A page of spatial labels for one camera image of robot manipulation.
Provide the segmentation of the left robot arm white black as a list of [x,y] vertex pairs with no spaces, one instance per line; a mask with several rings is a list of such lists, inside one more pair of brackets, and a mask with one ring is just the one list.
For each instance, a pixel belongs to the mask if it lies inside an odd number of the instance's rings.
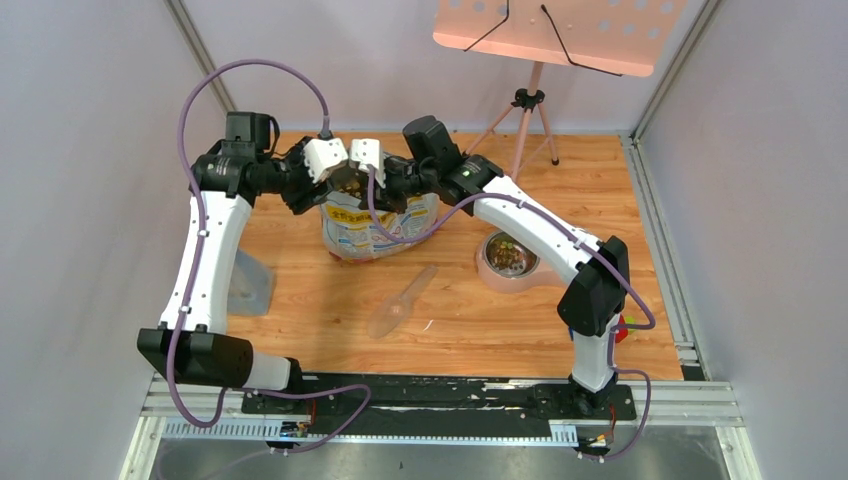
[[197,187],[174,293],[155,328],[143,328],[137,348],[172,384],[268,390],[283,413],[298,411],[306,386],[296,360],[257,352],[228,335],[228,295],[239,242],[257,197],[278,194],[296,215],[323,202],[329,176],[348,154],[328,133],[306,136],[276,158],[276,120],[230,112],[223,139],[190,166]]

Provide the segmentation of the pet food bag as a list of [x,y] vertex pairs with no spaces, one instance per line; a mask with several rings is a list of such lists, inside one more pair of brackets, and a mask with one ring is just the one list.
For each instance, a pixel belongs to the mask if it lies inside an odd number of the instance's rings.
[[366,203],[367,176],[360,174],[329,193],[319,206],[322,239],[329,253],[353,263],[369,262],[400,253],[412,247],[388,239],[381,231],[397,238],[418,237],[438,219],[439,199],[430,193],[407,199],[402,213],[384,210],[375,204],[380,225],[372,221]]

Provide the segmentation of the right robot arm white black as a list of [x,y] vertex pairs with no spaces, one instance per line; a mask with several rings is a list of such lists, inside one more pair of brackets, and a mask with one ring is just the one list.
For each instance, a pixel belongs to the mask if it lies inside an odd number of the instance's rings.
[[460,151],[445,125],[432,115],[402,131],[412,155],[386,167],[374,142],[362,140],[351,158],[368,176],[365,202],[401,210],[408,197],[435,193],[449,206],[478,218],[525,246],[565,285],[556,311],[573,335],[575,360],[569,376],[571,403],[584,417],[596,417],[611,403],[618,373],[611,364],[615,327],[625,306],[629,259],[625,243],[600,240],[560,219],[533,200],[491,160]]

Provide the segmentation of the clear plastic scoop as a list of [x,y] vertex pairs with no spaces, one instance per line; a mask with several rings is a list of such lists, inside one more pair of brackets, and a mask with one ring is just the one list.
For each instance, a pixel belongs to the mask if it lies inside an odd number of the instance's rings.
[[371,314],[366,333],[370,338],[379,339],[388,335],[404,322],[413,311],[413,304],[436,276],[438,267],[425,267],[399,293],[390,295]]

